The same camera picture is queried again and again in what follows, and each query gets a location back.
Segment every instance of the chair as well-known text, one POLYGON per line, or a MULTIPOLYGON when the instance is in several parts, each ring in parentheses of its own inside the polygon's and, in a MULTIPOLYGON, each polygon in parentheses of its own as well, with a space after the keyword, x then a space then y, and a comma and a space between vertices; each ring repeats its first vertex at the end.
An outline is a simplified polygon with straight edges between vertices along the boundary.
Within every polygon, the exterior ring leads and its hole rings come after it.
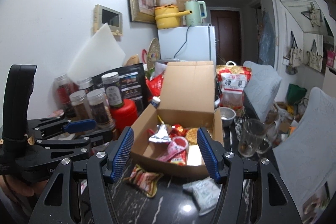
POLYGON ((292 135, 273 152, 297 209, 336 171, 336 98, 314 87, 292 135))
POLYGON ((252 69, 252 76, 244 91, 260 121, 265 122, 278 93, 281 77, 272 66, 245 61, 244 67, 252 69))

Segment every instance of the black package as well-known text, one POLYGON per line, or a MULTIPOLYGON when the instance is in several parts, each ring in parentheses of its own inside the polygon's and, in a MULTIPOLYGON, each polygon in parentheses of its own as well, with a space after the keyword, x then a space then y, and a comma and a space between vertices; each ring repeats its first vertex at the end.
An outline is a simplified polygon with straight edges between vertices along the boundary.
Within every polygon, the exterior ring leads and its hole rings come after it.
POLYGON ((108 70, 104 73, 92 77, 94 87, 101 89, 104 87, 101 77, 110 72, 119 74, 121 92, 124 99, 130 99, 135 102, 138 115, 148 106, 148 90, 146 85, 145 71, 143 64, 135 64, 126 67, 120 67, 108 70))

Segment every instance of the yellow electric pot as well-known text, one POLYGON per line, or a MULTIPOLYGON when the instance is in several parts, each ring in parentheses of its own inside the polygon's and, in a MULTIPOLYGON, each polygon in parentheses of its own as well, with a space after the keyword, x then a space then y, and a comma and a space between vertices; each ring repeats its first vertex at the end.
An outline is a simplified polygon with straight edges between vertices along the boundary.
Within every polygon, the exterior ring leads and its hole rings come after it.
POLYGON ((155 8, 155 20, 158 29, 176 28, 180 26, 180 17, 190 15, 191 11, 179 12, 175 5, 155 8))

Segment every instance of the green bag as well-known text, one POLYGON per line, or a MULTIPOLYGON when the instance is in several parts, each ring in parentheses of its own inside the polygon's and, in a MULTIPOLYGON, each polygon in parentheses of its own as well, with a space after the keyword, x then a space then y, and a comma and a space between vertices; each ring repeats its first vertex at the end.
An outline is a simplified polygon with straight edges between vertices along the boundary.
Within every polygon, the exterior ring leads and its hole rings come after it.
POLYGON ((295 105, 301 102, 302 98, 305 97, 307 90, 305 88, 301 88, 298 85, 289 84, 287 91, 287 103, 289 105, 295 105))

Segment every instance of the blue gripper pad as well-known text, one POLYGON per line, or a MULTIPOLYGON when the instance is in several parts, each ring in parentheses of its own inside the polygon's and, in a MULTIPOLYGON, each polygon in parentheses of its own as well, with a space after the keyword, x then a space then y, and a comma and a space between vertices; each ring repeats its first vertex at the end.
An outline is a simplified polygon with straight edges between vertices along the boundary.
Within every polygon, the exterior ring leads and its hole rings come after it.
POLYGON ((64 126, 64 132, 68 133, 77 133, 88 131, 96 128, 96 121, 92 119, 80 120, 76 122, 69 122, 66 126, 64 126))
POLYGON ((197 144, 210 177, 216 183, 220 183, 220 172, 224 169, 224 147, 220 142, 211 138, 205 127, 199 128, 197 131, 197 144))
POLYGON ((111 183, 121 178, 134 142, 134 132, 130 127, 125 127, 119 139, 111 141, 106 149, 109 154, 104 177, 111 183))

